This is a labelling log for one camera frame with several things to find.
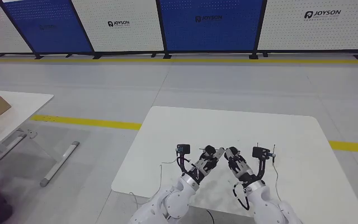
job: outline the white cable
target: white cable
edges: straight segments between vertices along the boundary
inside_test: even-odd
[[[280,198],[280,196],[279,196],[279,191],[278,191],[278,189],[277,189],[277,181],[279,180],[279,173],[278,173],[277,170],[276,170],[275,163],[272,163],[272,165],[273,165],[273,167],[274,167],[274,169],[275,169],[275,171],[276,171],[276,174],[277,174],[277,176],[276,176],[276,183],[275,183],[276,194],[277,194],[277,196],[279,197],[279,200],[282,201],[281,198]]]
[[[172,163],[174,163],[175,161],[177,161],[176,159],[174,160],[174,161],[172,161],[172,162],[162,162],[162,164],[172,164]],[[136,204],[136,209],[138,210],[138,205],[140,204],[140,205],[144,205],[144,204],[146,204],[146,203],[148,203],[148,202],[150,202],[150,200],[152,200],[152,198],[154,198],[154,196],[156,196],[157,194],[158,194],[158,192],[159,192],[159,190],[161,189],[161,187],[162,187],[162,164],[160,164],[159,166],[160,166],[160,168],[161,168],[161,183],[160,183],[160,185],[159,185],[159,188],[158,188],[158,190],[157,190],[157,192],[153,195],[153,196],[151,196],[151,198],[149,198],[146,202],[144,202],[144,203],[138,203],[138,201],[137,201],[137,199],[136,199],[136,195],[133,193],[133,192],[129,192],[129,194],[132,194],[133,196],[134,196],[134,200],[135,200],[135,204]]]
[[[277,197],[279,198],[279,200],[282,201],[280,196],[279,196],[279,190],[277,189],[277,182],[279,181],[279,173],[276,170],[276,166],[275,166],[274,161],[272,161],[272,166],[274,167],[275,172],[276,172],[276,183],[275,183],[276,194],[277,194]]]

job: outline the pegboard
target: pegboard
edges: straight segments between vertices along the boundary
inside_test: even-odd
[[[253,50],[262,0],[160,0],[168,50]]]
[[[97,52],[163,50],[155,0],[72,0]]]
[[[358,0],[268,0],[258,49],[358,49]]]
[[[91,52],[70,0],[24,0],[4,6],[34,51]]]
[[[0,53],[31,53],[31,49],[0,8]]]

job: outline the cardboard box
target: cardboard box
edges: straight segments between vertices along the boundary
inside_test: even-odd
[[[11,106],[8,102],[6,102],[1,96],[0,96],[0,115],[3,114],[5,111],[10,109]]]

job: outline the blue wall panel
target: blue wall panel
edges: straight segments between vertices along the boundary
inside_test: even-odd
[[[70,0],[24,0],[4,3],[36,52],[90,52]]]
[[[159,0],[168,50],[252,50],[262,0]]]

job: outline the white wall panel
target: white wall panel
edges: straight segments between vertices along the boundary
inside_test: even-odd
[[[358,0],[268,0],[258,49],[358,49]]]
[[[31,49],[0,8],[0,53],[31,53]]]
[[[95,51],[163,50],[155,0],[72,2]],[[115,21],[127,21],[129,24],[116,25]]]

